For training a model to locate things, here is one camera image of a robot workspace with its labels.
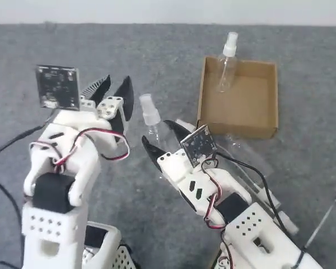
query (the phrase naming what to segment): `black cable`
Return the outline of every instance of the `black cable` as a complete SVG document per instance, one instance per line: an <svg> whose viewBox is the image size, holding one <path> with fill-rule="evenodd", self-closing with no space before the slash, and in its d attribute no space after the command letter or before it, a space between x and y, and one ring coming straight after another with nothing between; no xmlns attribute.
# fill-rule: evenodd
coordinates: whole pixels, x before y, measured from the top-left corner
<svg viewBox="0 0 336 269"><path fill-rule="evenodd" d="M332 212L332 209L334 208L335 205L336 205L336 197L335 197L333 203L331 204L331 206L329 207L328 211L325 213L324 217L321 219L320 223L318 224L318 226L316 227L316 229L312 233L311 237L308 239L306 244L301 248L301 252L300 252L300 255L297 259L297 262L295 263L295 265L292 268L298 268L299 267L305 253L307 252L307 249L309 248L312 241L314 241L315 237L317 236L317 234L320 231L320 229L322 228L322 226L325 224L327 218L329 217L329 215Z"/></svg>
<svg viewBox="0 0 336 269"><path fill-rule="evenodd" d="M12 265L11 263L5 262L5 261L0 261L0 265L5 265L6 267L12 268L12 269L20 269L15 265Z"/></svg>
<svg viewBox="0 0 336 269"><path fill-rule="evenodd" d="M48 122L48 120L51 118L51 116L53 115L54 110L51 112L51 115L49 116L49 118L45 121L45 123L43 125L37 126L35 128L32 128L30 130L24 131L22 133L20 133L19 135L17 135L16 137L14 137L12 140L8 141L7 143L5 143L4 145L2 145L0 147L0 152L2 152L3 150L5 150L6 148L10 147L12 144L14 144L15 142L24 139L25 137L33 134L34 132L41 130L42 128L44 128L44 126L46 125L46 123ZM15 214L17 217L17 222L18 222L18 226L20 228L20 247L21 247L21 257L20 257L20 262L21 262L21 267L24 264L24 244L25 244L25 239L24 236L21 234L21 213L20 213L20 209L14 199L14 197L10 194L10 192L3 186L0 184L0 190L2 191L2 193L9 199L9 201L11 202L14 210L15 210ZM15 266L12 266L11 264L5 262L5 261L0 261L1 265L5 265L11 268L17 268Z"/></svg>
<svg viewBox="0 0 336 269"><path fill-rule="evenodd" d="M292 237L291 237L290 233L289 233L288 230L286 229L284 223L282 222L282 220L281 220L281 218L280 218L280 216L279 216L279 214L278 214L278 211L277 211L277 209L276 209L276 207L275 207L275 205L274 205L274 203L273 203L273 200L272 200L272 198L271 198L270 191L269 191L269 187L268 187L268 183L267 183L267 181L266 181L264 175L263 175L257 168L255 168L255 167L253 167L253 166L251 166L251 165L249 165L249 164L246 164L246 163L244 163L244 162L242 162L242 161L236 160L236 159L234 159L234 158L232 158L232 157L230 157L230 156L227 156L227 155L225 155L225 154L223 154L223 153L221 153L221 152L218 152L218 151L217 151L217 155L220 156L220 157L222 157L222 158L224 158L224 159L226 159L226 160L228 160L228 161L232 161L233 163L236 163L236 164L239 164L239 165L241 165L241 166L244 166L244 167L246 167L246 168L248 168L248 169L250 169L250 170L256 172L256 173L261 177L261 179L262 179L262 181L263 181L263 184L264 184L264 188L265 188L267 197L268 197L268 201L269 201L270 207L271 207L271 209L273 210L274 215L275 215L277 221L279 222L279 225L280 225L281 230L286 234L287 237L289 237L289 239L290 239L293 243L295 243L295 242L292 240Z"/></svg>

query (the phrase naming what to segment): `robotic arm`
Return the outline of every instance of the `robotic arm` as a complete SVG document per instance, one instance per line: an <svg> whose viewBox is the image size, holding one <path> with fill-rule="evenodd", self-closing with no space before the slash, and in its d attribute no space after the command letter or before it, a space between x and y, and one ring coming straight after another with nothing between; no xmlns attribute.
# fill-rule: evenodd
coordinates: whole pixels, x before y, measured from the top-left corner
<svg viewBox="0 0 336 269"><path fill-rule="evenodd" d="M191 208L204 217L210 228L223 230L221 254L214 269L292 268L300 249L228 171L204 168L206 160L216 151L208 127L190 133L172 121L165 123L175 132L183 149L164 152L145 137L143 145L157 169ZM212 203L217 196L220 199ZM299 268L322 269L309 254L304 255Z"/></svg>
<svg viewBox="0 0 336 269"><path fill-rule="evenodd" d="M65 82L77 77L71 68L38 68L39 89L44 78L62 75L57 88L62 90ZM122 236L117 228L87 223L87 201L100 174L101 160L129 155L124 134L133 111L132 82L126 77L114 95L103 99L109 87L108 76L88 88L80 97L78 110L70 109L75 105L72 98L74 105L60 110L40 138L30 144L31 170L24 182L27 201L22 211L24 269L103 269L115 268L118 263L135 268L128 249L120 245ZM41 101L44 106L64 109L64 93L46 91ZM110 157L118 142L125 142L127 153Z"/></svg>

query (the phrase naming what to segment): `white wire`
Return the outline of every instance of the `white wire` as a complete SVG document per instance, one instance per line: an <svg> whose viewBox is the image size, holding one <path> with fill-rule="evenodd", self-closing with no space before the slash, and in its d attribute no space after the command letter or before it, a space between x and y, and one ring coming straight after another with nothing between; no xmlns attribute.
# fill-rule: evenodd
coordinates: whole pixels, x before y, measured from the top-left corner
<svg viewBox="0 0 336 269"><path fill-rule="evenodd" d="M124 143L125 143L125 145L126 145L126 147L127 147L127 153L124 154L123 157L121 157L121 158L119 158L119 159L116 159L116 161L124 160L124 159L126 159L126 158L130 155L130 147L129 147L129 144L128 144L128 141L127 141L126 137L125 137L123 134L114 133L114 131L112 131L112 130L106 130L106 129L99 130L99 128L98 128L97 130L87 130L86 132L82 133L81 136L84 135L85 133L88 133L88 132L102 132L102 133L107 133L107 134L112 135L112 136L114 136L114 137L121 138L121 139L124 141ZM71 150L66 156L64 156L64 157L62 157L61 159L59 159L58 161L54 162L54 164L55 164L55 165L59 165L62 161L67 161L67 159L68 159L71 155L73 155L74 152L77 150L77 145L76 145L76 143L75 143L75 145L73 146L72 150Z"/></svg>
<svg viewBox="0 0 336 269"><path fill-rule="evenodd" d="M34 142L31 142L29 144L29 151L31 151L33 146L49 147L50 149L52 149L52 151L57 156L57 158L52 158L53 164L56 166L56 162L57 162L56 160L58 160L60 158L60 156L57 154L57 152L55 151L54 146L52 144L50 144L48 142L45 142L45 141L34 141ZM64 173L64 166L63 165L60 166L60 172Z"/></svg>

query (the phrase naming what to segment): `red wire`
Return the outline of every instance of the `red wire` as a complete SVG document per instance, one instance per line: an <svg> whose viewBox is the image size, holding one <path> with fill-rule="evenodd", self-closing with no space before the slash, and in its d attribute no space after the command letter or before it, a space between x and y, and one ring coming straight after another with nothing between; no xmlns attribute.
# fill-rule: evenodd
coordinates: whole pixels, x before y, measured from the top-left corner
<svg viewBox="0 0 336 269"><path fill-rule="evenodd" d="M120 136L120 137L122 137L122 139L125 139L125 140L127 141L126 137L125 137L123 134L119 133L119 132L112 131L112 130L107 130L107 129L101 129L101 128L92 127L92 128L84 129L84 130L82 130L82 131L80 131L80 132L78 133L78 135L77 135L77 136L74 138L74 140L73 140L73 144L72 144L72 147L71 147L70 151L72 151L73 148L75 147L76 142L77 142L77 140L78 140L79 137L81 137L82 135L84 135L86 132L91 132L91 131L98 131L98 132L102 132L102 133L109 133L109 134L112 134L112 135L117 135L117 136ZM122 155L117 156L117 157L112 157L112 158L110 158L110 157L106 157L106 156L103 155L103 154L101 154L101 156L102 156L105 160L115 161L115 160L120 160L120 159L126 157L126 156L128 155L128 153L129 153L129 152L126 152L125 154L122 154ZM64 163L66 163L66 161L68 160L68 158L71 157L71 155L72 155L72 154L67 155L67 157L66 157L65 159L63 159L61 162L59 162L59 163L57 164L57 166L61 166L61 165L63 165Z"/></svg>

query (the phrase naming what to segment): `perforated white panel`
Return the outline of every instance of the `perforated white panel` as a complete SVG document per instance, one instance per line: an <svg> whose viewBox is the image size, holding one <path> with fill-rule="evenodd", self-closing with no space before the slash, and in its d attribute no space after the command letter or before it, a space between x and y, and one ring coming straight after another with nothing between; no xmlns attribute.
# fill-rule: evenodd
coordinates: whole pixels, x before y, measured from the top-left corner
<svg viewBox="0 0 336 269"><path fill-rule="evenodd" d="M117 249L116 258L113 262L112 268L114 269L136 269L129 252L125 246Z"/></svg>

